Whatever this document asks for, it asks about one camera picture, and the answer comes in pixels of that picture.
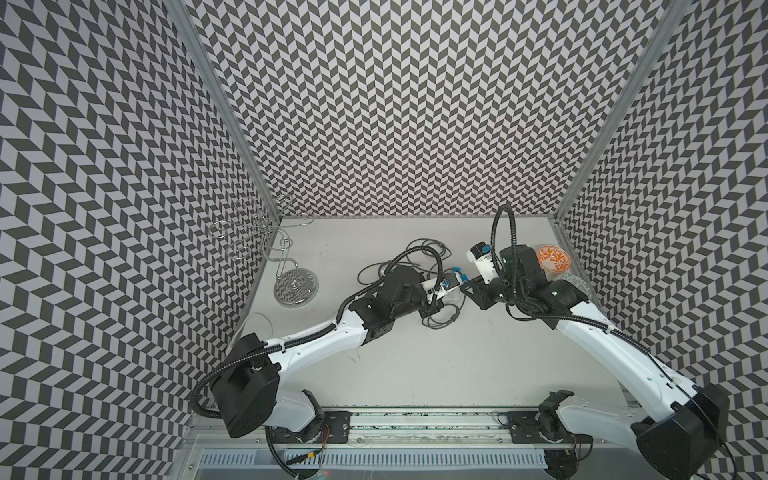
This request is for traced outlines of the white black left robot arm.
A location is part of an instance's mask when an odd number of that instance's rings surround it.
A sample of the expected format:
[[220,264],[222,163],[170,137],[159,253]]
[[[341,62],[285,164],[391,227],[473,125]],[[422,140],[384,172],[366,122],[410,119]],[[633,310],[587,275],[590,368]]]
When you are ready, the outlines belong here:
[[323,430],[326,413],[312,392],[292,387],[290,378],[381,338],[401,317],[438,312],[443,307],[438,291],[443,275],[443,261],[435,248],[407,248],[389,261],[380,278],[344,299],[334,318],[269,340],[255,334],[240,338],[192,388],[187,397],[190,409],[201,417],[222,420],[232,438],[275,427],[302,442],[314,440]]

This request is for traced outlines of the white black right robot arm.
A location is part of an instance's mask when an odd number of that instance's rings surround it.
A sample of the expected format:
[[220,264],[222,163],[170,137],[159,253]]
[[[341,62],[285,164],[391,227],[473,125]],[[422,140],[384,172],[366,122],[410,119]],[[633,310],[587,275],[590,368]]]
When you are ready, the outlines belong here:
[[726,441],[725,389],[700,386],[664,365],[572,282],[549,280],[536,251],[517,242],[510,205],[497,208],[489,240],[467,256],[479,274],[461,291],[480,310],[501,305],[518,322],[545,323],[598,361],[638,404],[608,407],[571,390],[552,391],[533,417],[542,441],[605,440],[636,452],[666,479],[697,476],[717,452],[734,458]]

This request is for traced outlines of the orange patterned bowl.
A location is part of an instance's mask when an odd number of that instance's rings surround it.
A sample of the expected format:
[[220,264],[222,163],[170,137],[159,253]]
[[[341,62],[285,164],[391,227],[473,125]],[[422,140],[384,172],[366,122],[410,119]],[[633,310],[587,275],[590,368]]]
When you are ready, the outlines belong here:
[[562,274],[569,271],[573,265],[571,256],[557,245],[541,246],[537,252],[540,266],[549,273]]

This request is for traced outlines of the green patterned bowl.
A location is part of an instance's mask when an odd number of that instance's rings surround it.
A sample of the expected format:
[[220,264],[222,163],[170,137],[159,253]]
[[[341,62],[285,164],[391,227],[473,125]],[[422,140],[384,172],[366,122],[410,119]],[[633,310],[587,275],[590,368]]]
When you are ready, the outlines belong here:
[[566,272],[561,274],[558,279],[568,281],[589,297],[593,295],[592,287],[590,286],[589,282],[578,275]]

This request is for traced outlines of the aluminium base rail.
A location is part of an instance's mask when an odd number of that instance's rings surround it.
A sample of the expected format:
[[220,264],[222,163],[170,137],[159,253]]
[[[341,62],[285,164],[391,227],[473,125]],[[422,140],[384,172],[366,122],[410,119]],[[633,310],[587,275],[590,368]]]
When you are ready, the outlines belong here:
[[195,419],[170,479],[657,479],[639,455],[593,437],[547,443],[528,409],[332,409],[322,439],[258,429],[232,439]]

